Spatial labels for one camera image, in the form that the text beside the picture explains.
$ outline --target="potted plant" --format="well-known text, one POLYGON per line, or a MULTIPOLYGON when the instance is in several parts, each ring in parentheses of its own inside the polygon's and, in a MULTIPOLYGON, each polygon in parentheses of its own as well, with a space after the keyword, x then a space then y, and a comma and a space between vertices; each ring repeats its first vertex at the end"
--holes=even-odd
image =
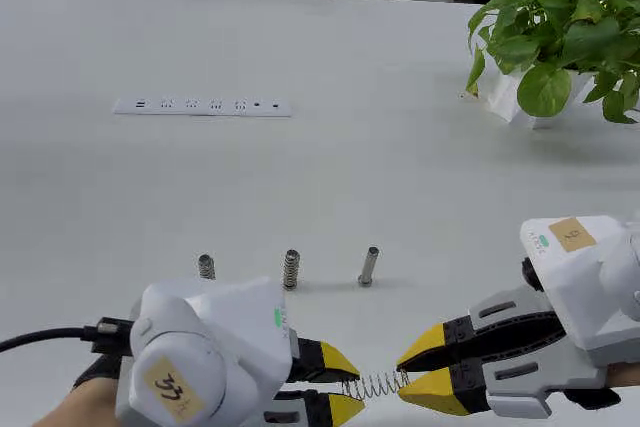
POLYGON ((507 120, 553 117, 593 77, 584 102, 635 122, 625 113, 640 91, 640 0, 491 0, 469 21, 469 49, 474 39, 467 91, 478 96, 486 52, 503 74, 492 107, 507 120))

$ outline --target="metal pin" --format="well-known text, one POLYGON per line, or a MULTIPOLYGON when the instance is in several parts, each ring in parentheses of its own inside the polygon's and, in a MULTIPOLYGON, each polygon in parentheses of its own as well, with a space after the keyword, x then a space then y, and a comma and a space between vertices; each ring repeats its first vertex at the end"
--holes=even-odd
POLYGON ((297 250, 287 250, 282 265, 282 287, 293 290, 298 286, 298 269, 300 268, 300 254, 297 250))
POLYGON ((367 258, 364 260, 364 266, 362 267, 362 274, 358 277, 358 283, 361 287, 370 287, 373 279, 373 268, 376 266, 376 260, 378 260, 378 254, 380 249, 375 246, 369 247, 367 252, 367 258))
POLYGON ((198 272, 203 279, 216 280, 213 259, 209 254, 202 254, 198 257, 198 272))

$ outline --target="white power strip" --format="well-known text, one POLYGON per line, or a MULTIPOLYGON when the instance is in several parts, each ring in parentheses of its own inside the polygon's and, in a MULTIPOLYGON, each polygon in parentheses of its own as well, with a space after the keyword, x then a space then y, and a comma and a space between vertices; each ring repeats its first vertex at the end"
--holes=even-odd
POLYGON ((224 115, 239 117, 291 117, 291 106, 280 100, 224 100, 198 97, 137 97, 119 99, 115 114, 224 115))

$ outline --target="metal spring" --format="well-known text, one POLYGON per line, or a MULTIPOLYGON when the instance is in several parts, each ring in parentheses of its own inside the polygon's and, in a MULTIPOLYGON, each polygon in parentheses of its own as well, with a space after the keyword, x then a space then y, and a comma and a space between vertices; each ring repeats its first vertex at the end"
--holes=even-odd
POLYGON ((216 280, 216 270, 210 255, 202 254, 198 257, 198 272, 203 279, 216 280))
POLYGON ((293 290, 298 286, 298 269, 300 268, 300 254, 297 250, 287 250, 282 266, 282 286, 285 290, 293 290))
POLYGON ((410 383, 409 375, 404 370, 360 376, 358 380, 342 381, 342 395, 348 395, 358 400, 373 399, 374 397, 395 394, 410 383))

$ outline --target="table surface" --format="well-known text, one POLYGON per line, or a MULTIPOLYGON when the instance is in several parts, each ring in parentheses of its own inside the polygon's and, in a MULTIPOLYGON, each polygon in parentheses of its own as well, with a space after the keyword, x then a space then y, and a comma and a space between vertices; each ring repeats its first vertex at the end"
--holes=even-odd
MULTIPOLYGON (((578 109, 510 128, 462 95, 471 5, 385 0, 0 0, 0 338, 126 316, 215 251, 221 281, 279 278, 292 325, 363 372, 520 282, 520 223, 637 207, 640 136, 578 109), (116 116, 120 95, 287 98, 291 119, 116 116), (370 289, 355 281, 382 250, 370 289)), ((52 341, 0 356, 3 425, 90 363, 52 341)), ((551 398, 550 426, 631 425, 551 398)), ((533 426, 372 402, 356 426, 533 426)))

